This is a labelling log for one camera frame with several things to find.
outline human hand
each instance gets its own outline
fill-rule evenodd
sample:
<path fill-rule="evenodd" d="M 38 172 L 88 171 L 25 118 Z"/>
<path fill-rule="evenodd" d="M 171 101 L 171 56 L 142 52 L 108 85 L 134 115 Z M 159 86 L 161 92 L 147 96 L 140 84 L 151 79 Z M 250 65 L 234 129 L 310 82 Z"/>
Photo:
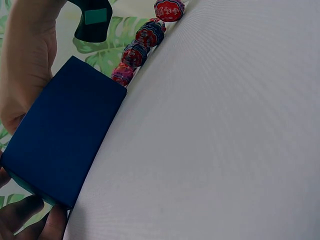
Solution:
<path fill-rule="evenodd" d="M 10 134 L 52 78 L 56 18 L 65 3 L 16 0 L 9 13 L 1 53 L 0 119 Z"/>
<path fill-rule="evenodd" d="M 0 169 L 0 188 L 7 184 L 10 177 Z M 67 213 L 59 206 L 54 206 L 42 220 L 16 233 L 34 214 L 40 212 L 44 202 L 36 197 L 11 203 L 0 209 L 0 240 L 61 240 L 67 221 Z"/>

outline green label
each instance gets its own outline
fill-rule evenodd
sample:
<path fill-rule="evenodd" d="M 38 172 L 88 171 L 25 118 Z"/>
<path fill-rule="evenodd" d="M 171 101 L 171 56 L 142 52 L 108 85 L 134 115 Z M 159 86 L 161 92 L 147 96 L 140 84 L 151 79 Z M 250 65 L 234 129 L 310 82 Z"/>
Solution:
<path fill-rule="evenodd" d="M 88 10 L 84 12 L 85 25 L 103 23 L 107 21 L 107 9 Z"/>

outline finger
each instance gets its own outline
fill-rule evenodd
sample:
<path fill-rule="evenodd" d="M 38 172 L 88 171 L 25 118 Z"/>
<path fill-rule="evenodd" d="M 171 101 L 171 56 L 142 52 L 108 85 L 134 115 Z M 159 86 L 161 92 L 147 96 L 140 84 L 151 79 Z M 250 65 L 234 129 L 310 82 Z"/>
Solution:
<path fill-rule="evenodd" d="M 43 231 L 48 215 L 45 215 L 40 221 L 28 226 L 22 232 L 16 235 L 15 240 L 35 240 L 38 239 L 39 235 Z"/>
<path fill-rule="evenodd" d="M 0 168 L 0 188 L 6 185 L 10 181 L 11 177 L 8 173 L 1 167 Z"/>
<path fill-rule="evenodd" d="M 54 206 L 38 240 L 61 240 L 67 224 L 67 212 L 59 206 Z"/>
<path fill-rule="evenodd" d="M 37 196 L 28 196 L 25 199 L 11 203 L 0 209 L 0 219 L 12 233 L 17 232 L 34 214 L 44 208 L 44 202 Z"/>
<path fill-rule="evenodd" d="M 0 219 L 0 240 L 13 240 L 14 235 L 6 228 Z"/>

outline white surface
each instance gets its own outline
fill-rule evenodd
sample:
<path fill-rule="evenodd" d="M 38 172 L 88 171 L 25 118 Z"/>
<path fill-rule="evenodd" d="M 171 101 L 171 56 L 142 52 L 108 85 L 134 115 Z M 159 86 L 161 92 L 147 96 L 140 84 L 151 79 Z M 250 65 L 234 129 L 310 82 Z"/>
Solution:
<path fill-rule="evenodd" d="M 318 240 L 319 0 L 193 0 L 128 89 L 71 240 Z"/>

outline blue box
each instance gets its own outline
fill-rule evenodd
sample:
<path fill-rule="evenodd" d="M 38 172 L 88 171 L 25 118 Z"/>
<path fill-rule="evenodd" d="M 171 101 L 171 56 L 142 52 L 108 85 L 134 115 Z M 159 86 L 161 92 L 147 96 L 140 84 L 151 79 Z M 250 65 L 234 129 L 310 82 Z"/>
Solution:
<path fill-rule="evenodd" d="M 72 209 L 126 94 L 71 57 L 23 118 L 0 164 L 24 189 Z"/>

